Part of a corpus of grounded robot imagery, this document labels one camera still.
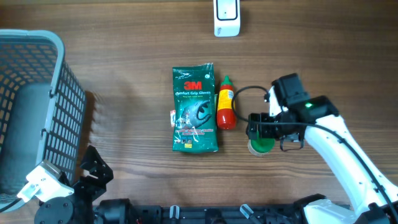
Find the green lid white jar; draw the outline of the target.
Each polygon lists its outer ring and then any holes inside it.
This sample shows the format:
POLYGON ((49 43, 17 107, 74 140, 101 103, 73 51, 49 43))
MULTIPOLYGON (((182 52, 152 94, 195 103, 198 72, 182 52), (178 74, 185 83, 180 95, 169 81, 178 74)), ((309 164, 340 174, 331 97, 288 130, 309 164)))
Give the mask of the green lid white jar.
POLYGON ((250 139, 248 141, 249 152, 257 157, 263 157, 267 153, 271 152, 271 150, 274 148, 274 145, 274 139, 250 139))

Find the red sauce bottle green cap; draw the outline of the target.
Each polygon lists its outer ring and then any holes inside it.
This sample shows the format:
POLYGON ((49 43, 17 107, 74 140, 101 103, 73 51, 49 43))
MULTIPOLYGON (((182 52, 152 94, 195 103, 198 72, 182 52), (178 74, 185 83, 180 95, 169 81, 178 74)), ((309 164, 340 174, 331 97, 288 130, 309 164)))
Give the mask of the red sauce bottle green cap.
POLYGON ((220 129, 234 129, 236 127, 236 117, 232 109, 233 96, 233 83, 229 76, 225 76, 221 82, 216 111, 216 121, 220 129))

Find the large green snack bag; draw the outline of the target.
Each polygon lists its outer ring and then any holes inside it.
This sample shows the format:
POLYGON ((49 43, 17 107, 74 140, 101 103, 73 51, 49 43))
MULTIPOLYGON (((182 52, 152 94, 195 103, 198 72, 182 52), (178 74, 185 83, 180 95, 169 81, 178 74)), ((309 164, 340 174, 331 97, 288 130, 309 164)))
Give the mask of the large green snack bag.
POLYGON ((172 72, 175 103, 172 150, 218 151, 213 64, 174 67, 172 72))

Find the pink candy packet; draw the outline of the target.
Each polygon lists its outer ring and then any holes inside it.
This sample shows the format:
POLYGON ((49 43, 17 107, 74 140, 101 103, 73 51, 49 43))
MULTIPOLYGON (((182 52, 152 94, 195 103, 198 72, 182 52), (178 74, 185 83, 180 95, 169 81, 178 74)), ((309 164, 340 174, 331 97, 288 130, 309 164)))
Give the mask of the pink candy packet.
POLYGON ((175 111, 175 110, 172 110, 172 111, 170 112, 170 123, 171 123, 171 127, 174 127, 174 126, 175 126, 175 114, 176 114, 176 111, 175 111))

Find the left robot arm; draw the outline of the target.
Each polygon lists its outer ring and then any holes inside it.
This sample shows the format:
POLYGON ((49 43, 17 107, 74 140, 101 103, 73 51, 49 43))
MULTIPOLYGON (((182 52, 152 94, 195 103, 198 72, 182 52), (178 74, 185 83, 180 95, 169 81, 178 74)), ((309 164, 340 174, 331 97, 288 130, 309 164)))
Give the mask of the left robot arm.
POLYGON ((88 146, 80 167, 88 171, 73 185, 74 193, 55 197, 44 202, 34 217, 35 224, 92 224, 96 215, 93 201, 106 192, 106 185, 113 180, 113 170, 102 160, 93 146, 88 146))

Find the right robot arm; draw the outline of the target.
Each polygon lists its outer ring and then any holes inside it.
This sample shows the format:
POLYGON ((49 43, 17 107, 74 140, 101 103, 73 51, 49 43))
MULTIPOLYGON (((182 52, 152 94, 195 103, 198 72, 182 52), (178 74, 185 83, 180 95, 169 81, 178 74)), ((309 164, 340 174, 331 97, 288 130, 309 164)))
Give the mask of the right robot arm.
POLYGON ((326 97, 310 97, 296 73, 272 82, 264 97, 266 113, 248 116, 250 140, 307 142, 329 166, 345 190, 351 208, 321 194, 294 203, 295 223, 397 223, 397 186, 373 164, 326 97))

